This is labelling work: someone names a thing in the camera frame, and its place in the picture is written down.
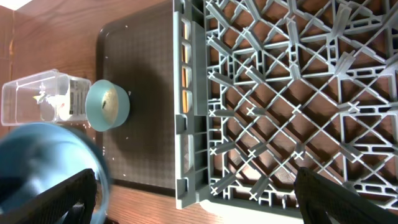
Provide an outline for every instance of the plastic grid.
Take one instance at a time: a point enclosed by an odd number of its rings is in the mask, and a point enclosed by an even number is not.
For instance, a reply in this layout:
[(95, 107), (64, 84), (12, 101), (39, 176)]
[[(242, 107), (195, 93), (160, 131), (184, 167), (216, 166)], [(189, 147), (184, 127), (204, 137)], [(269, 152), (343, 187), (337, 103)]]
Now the plastic grid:
[[(232, 18), (228, 18), (223, 12), (223, 9), (229, 2), (236, 5)], [(394, 4), (393, 7), (390, 7), (389, 1), (383, 1), (383, 10), (387, 13), (375, 16), (372, 10), (366, 7), (370, 2), (371, 1), (364, 1), (362, 4), (358, 4), (351, 1), (331, 0), (314, 15), (299, 9), (298, 6), (301, 5), (303, 1), (268, 0), (262, 9), (259, 9), (253, 0), (205, 2), (206, 24), (211, 23), (214, 18), (218, 22), (215, 29), (209, 29), (208, 25), (206, 29), (206, 50), (208, 52), (208, 57), (210, 57), (209, 52), (211, 52), (212, 48), (219, 53), (218, 63), (210, 65), (208, 58), (207, 66), (208, 78), (213, 83), (220, 84), (220, 97), (213, 98), (210, 94), (208, 100), (209, 117), (221, 118), (221, 125), (217, 128), (213, 127), (211, 119), (209, 119), (208, 130), (210, 137), (208, 141), (208, 153), (210, 156), (210, 190), (214, 196), (219, 195), (224, 199), (231, 200), (234, 199), (234, 190), (240, 190), (249, 194), (249, 198), (247, 199), (257, 201), (259, 205), (266, 204), (273, 207), (273, 198), (275, 197), (271, 197), (271, 195), (276, 195), (277, 198), (281, 199), (283, 209), (287, 209), (288, 198), (295, 197), (294, 191), (291, 189), (278, 188), (271, 180), (271, 177), (279, 169), (283, 169), (291, 178), (295, 179), (296, 170), (291, 162), (310, 159), (316, 163), (317, 168), (315, 171), (317, 173), (323, 175), (326, 173), (330, 179), (344, 185), (357, 194), (386, 196), (388, 200), (378, 200), (376, 197), (376, 199), (373, 199), (373, 202), (382, 208), (398, 210), (397, 183), (395, 180), (386, 180), (378, 172), (388, 162), (393, 162), (395, 164), (394, 175), (395, 177), (398, 176), (398, 147), (396, 146), (396, 139), (398, 137), (398, 98), (396, 84), (398, 57), (396, 54), (397, 47), (395, 45), (398, 35), (397, 30), (392, 28), (398, 19), (398, 4)], [(286, 8), (288, 12), (283, 18), (272, 23), (271, 21), (265, 20), (262, 15), (267, 12), (271, 4), (275, 3)], [(334, 24), (332, 27), (326, 25), (319, 18), (329, 7), (333, 9)], [(242, 12), (250, 13), (253, 22), (249, 26), (243, 27), (243, 29), (238, 29), (233, 24)], [(353, 20), (358, 14), (362, 15), (363, 18)], [(307, 21), (305, 28), (300, 32), (296, 25), (296, 19), (298, 17)], [(253, 28), (257, 23), (263, 23), (271, 29), (263, 41), (253, 32)], [(324, 33), (305, 35), (306, 31), (312, 26), (321, 29)], [(229, 29), (238, 34), (232, 47), (228, 47), (223, 41), (224, 35)], [(358, 35), (369, 31), (374, 31), (375, 33), (364, 44), (350, 38), (351, 35)], [(386, 57), (379, 55), (370, 47), (370, 43), (381, 33), (384, 34), (384, 39), (386, 41)], [(286, 40), (271, 42), (276, 34), (285, 37)], [(318, 42), (320, 40), (325, 40), (326, 42), (318, 50), (313, 50), (305, 46), (307, 43)], [(239, 48), (244, 41), (249, 42), (250, 47)], [(340, 42), (352, 46), (354, 51), (342, 52), (339, 54), (338, 44)], [(278, 56), (270, 53), (273, 49), (283, 47), (285, 47), (285, 50), (282, 50)], [(304, 66), (299, 63), (299, 49), (311, 55)], [(321, 54), (324, 50), (327, 52), (326, 55)], [(241, 60), (239, 58), (240, 55), (247, 54), (249, 54), (249, 56), (246, 59)], [(374, 61), (377, 61), (379, 65), (352, 68), (352, 64), (360, 54), (367, 55)], [(285, 56), (289, 58), (288, 64), (281, 61), (281, 58)], [(264, 63), (266, 57), (271, 58), (273, 61), (270, 66)], [(327, 64), (327, 72), (307, 72), (303, 74), (314, 60), (319, 60)], [(289, 76), (269, 77), (276, 65), (281, 66), (284, 70), (289, 72)], [(242, 77), (245, 75), (249, 77), (250, 80), (242, 80)], [(311, 78), (320, 77), (328, 77), (327, 81), (321, 87), (317, 87), (309, 81)], [(387, 78), (388, 80), (388, 97), (380, 94), (373, 85), (380, 78)], [(314, 94), (302, 104), (295, 104), (284, 96), (284, 92), (287, 91), (296, 80), (300, 80), (314, 91)], [(337, 99), (330, 97), (324, 91), (333, 80), (337, 80), (338, 82)], [(275, 82), (284, 83), (284, 87), (278, 90), (273, 88), (272, 84)], [(346, 99), (343, 97), (343, 83), (345, 82), (350, 82), (359, 86), (362, 90), (353, 97)], [(261, 104), (251, 96), (260, 85), (265, 85), (275, 94), (275, 97), (273, 97), (265, 107), (262, 107)], [(226, 103), (226, 93), (230, 89), (234, 89), (241, 97), (234, 108), (228, 108)], [(377, 103), (373, 103), (374, 101), (369, 103), (369, 101), (361, 100), (360, 96), (364, 93), (371, 95), (373, 99), (377, 99)], [(313, 121), (312, 118), (303, 112), (303, 110), (319, 96), (326, 99), (327, 102), (336, 108), (336, 113), (322, 125)], [(283, 100), (292, 108), (291, 117), (284, 123), (278, 122), (278, 120), (268, 112), (268, 109), (271, 108), (277, 100)], [(236, 112), (242, 109), (242, 105), (248, 105), (248, 103), (250, 106), (246, 108), (247, 115), (252, 116), (253, 120), (245, 124), (245, 122), (242, 121), (242, 117), (239, 117)], [(316, 130), (308, 138), (304, 139), (304, 141), (301, 141), (298, 136), (287, 128), (289, 123), (298, 115), (303, 116), (316, 127)], [(364, 116), (376, 119), (368, 123), (361, 119)], [(385, 135), (379, 133), (376, 129), (387, 117), (391, 119), (393, 140), (387, 139)], [(265, 140), (259, 138), (258, 133), (256, 133), (257, 130), (253, 128), (260, 118), (266, 118), (275, 126), (275, 131)], [(340, 119), (340, 136), (337, 137), (325, 130), (336, 118)], [(345, 140), (345, 129), (347, 127), (344, 120), (347, 118), (353, 119), (364, 128), (364, 131), (358, 133), (355, 138), (350, 141)], [(242, 129), (235, 139), (231, 139), (227, 133), (228, 127), (226, 124), (231, 119), (237, 122)], [(211, 138), (215, 132), (221, 132), (221, 139)], [(321, 161), (320, 156), (307, 146), (319, 133), (323, 133), (340, 147), (340, 150), (331, 155), (328, 161)], [(360, 143), (360, 140), (363, 140), (369, 133), (376, 136), (380, 143)], [(241, 149), (238, 145), (239, 140), (245, 134), (258, 142), (247, 151)], [(296, 145), (289, 157), (281, 159), (278, 151), (270, 145), (270, 142), (272, 142), (278, 134), (283, 134), (289, 141)], [(235, 170), (228, 165), (228, 153), (232, 151), (238, 153), (242, 160), (241, 166)], [(255, 158), (258, 158), (264, 153), (268, 153), (269, 156), (277, 162), (277, 166), (269, 173), (265, 173), (258, 164), (256, 164)], [(214, 160), (217, 155), (222, 156), (222, 177), (218, 177), (213, 173)], [(365, 155), (382, 156), (384, 158), (375, 164), (368, 164), (363, 160), (363, 156)], [(343, 157), (342, 174), (331, 166), (338, 157)], [(353, 164), (355, 162), (362, 164), (362, 166), (366, 168), (366, 172), (356, 179), (349, 179), (348, 164)], [(254, 184), (242, 183), (238, 178), (238, 174), (241, 173), (246, 166), (251, 167), (261, 176)], [(374, 182), (368, 180), (372, 176), (373, 178), (376, 176), (380, 181)]]

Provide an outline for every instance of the blurred blue bowl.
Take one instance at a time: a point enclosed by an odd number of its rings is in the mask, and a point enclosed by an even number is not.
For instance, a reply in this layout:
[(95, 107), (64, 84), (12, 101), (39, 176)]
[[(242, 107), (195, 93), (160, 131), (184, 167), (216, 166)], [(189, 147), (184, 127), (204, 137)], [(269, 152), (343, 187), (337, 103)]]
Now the blurred blue bowl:
[(5, 201), (7, 213), (83, 169), (91, 168), (102, 187), (101, 208), (91, 223), (104, 223), (109, 204), (110, 177), (102, 152), (82, 132), (54, 124), (31, 123), (11, 131), (0, 142), (0, 178), (23, 180)]

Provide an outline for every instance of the black object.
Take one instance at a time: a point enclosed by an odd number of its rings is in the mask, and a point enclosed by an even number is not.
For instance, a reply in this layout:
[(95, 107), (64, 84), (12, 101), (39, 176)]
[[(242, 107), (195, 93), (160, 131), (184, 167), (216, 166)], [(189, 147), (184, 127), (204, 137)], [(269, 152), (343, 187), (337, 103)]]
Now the black object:
[(398, 217), (344, 187), (314, 173), (308, 168), (298, 170), (294, 192), (305, 224), (398, 223)]
[(0, 223), (55, 223), (66, 213), (64, 224), (90, 223), (97, 183), (92, 169), (85, 169), (6, 214)]
[(95, 139), (114, 183), (174, 196), (173, 2), (105, 25), (96, 76), (131, 92), (126, 122)]

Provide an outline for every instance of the teal cup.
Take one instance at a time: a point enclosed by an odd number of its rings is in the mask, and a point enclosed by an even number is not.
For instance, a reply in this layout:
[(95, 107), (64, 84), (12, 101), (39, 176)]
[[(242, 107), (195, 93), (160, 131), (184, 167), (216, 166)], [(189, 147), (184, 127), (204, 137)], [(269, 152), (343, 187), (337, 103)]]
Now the teal cup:
[(129, 96), (120, 86), (98, 80), (86, 97), (86, 115), (96, 131), (106, 131), (122, 125), (130, 112)]

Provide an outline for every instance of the plastic box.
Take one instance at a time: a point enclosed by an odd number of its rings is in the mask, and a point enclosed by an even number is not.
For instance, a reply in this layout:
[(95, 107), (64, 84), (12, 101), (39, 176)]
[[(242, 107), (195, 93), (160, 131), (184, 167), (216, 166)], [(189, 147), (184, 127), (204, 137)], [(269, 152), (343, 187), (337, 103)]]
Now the plastic box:
[[(373, 13), (371, 1), (325, 1), (314, 11), (309, 1), (259, 2), (174, 1), (177, 208), (200, 202), (219, 215), (302, 223), (292, 182), (307, 166), (397, 212), (398, 4), (383, 1)], [(322, 70), (307, 70), (312, 63)], [(329, 114), (309, 115), (315, 98)], [(270, 112), (278, 104), (286, 118)]]
[(2, 86), (1, 124), (57, 123), (86, 119), (85, 101), (91, 82), (58, 70), (20, 78)]

